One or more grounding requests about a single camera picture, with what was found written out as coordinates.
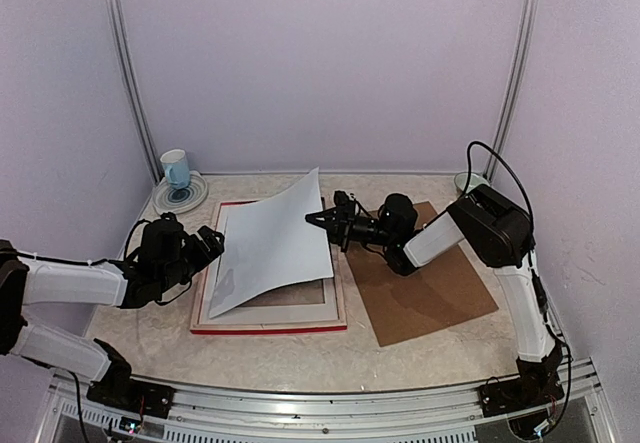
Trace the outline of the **red wooden picture frame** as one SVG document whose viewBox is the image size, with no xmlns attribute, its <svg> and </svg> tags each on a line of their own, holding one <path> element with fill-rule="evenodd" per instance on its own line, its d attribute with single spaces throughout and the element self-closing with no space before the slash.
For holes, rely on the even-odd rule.
<svg viewBox="0 0 640 443">
<path fill-rule="evenodd" d="M 196 335 L 263 336 L 323 333 L 347 329 L 338 252 L 330 248 L 334 276 L 270 290 L 219 316 L 208 310 L 218 276 L 212 263 L 196 285 L 189 330 Z"/>
</svg>

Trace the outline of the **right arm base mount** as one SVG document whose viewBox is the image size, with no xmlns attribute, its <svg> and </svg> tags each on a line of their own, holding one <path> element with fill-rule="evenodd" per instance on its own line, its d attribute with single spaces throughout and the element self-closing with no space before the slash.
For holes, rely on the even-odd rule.
<svg viewBox="0 0 640 443">
<path fill-rule="evenodd" d="M 564 398 L 564 389 L 558 375 L 562 358 L 562 345 L 556 343 L 551 353 L 541 362 L 518 358 L 516 378 L 489 378 L 478 387 L 483 416 L 517 412 Z"/>
</svg>

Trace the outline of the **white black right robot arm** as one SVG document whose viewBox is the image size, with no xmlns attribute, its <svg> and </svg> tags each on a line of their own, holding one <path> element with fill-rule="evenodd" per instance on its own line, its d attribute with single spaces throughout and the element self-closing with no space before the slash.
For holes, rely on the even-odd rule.
<svg viewBox="0 0 640 443">
<path fill-rule="evenodd" d="M 514 324 L 517 367 L 511 396 L 523 407 L 535 405 L 551 387 L 567 345 L 552 330 L 548 299 L 537 267 L 534 214 L 487 183 L 466 183 L 461 194 L 422 228 L 410 198 L 391 193 L 376 215 L 344 191 L 333 207 L 309 213 L 307 223 L 325 230 L 330 243 L 347 250 L 358 242 L 376 245 L 396 274 L 408 276 L 465 241 L 497 277 Z"/>
</svg>

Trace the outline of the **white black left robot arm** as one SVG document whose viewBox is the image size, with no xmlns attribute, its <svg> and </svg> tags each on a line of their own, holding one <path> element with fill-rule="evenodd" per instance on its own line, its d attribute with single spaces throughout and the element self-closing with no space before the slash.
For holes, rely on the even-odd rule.
<svg viewBox="0 0 640 443">
<path fill-rule="evenodd" d="M 94 304 L 139 309 L 187 285 L 224 252 L 222 233 L 202 226 L 194 234 L 173 213 L 143 220 L 138 248 L 121 260 L 71 261 L 19 252 L 1 243 L 1 352 L 89 379 L 121 408 L 133 406 L 140 387 L 131 366 L 106 342 L 89 341 L 24 313 L 41 303 Z"/>
</svg>

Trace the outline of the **cat and books photo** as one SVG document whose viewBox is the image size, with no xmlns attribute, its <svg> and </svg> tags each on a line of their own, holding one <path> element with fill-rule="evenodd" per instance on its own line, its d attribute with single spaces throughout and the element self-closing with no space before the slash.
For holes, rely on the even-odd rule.
<svg viewBox="0 0 640 443">
<path fill-rule="evenodd" d="M 274 289 L 333 277 L 326 232 L 306 221 L 322 210 L 317 168 L 275 196 L 229 208 L 208 316 Z"/>
</svg>

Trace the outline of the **white photo mat board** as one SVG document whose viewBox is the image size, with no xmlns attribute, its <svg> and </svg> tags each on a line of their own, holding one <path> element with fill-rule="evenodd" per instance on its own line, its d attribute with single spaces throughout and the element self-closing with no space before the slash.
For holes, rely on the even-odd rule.
<svg viewBox="0 0 640 443">
<path fill-rule="evenodd" d="M 347 327 L 335 248 L 323 231 L 286 230 L 283 221 L 239 225 L 248 201 L 220 205 L 216 228 L 225 251 L 199 284 L 190 331 L 266 335 L 341 331 Z"/>
</svg>

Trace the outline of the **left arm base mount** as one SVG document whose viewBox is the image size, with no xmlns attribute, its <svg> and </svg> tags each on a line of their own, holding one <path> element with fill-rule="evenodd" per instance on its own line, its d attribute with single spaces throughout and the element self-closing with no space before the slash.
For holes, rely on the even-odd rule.
<svg viewBox="0 0 640 443">
<path fill-rule="evenodd" d="M 95 339 L 94 342 L 106 351 L 109 367 L 101 379 L 90 384 L 87 399 L 136 413 L 140 417 L 167 419 L 175 389 L 167 385 L 133 379 L 131 365 L 114 347 L 99 339 Z"/>
</svg>

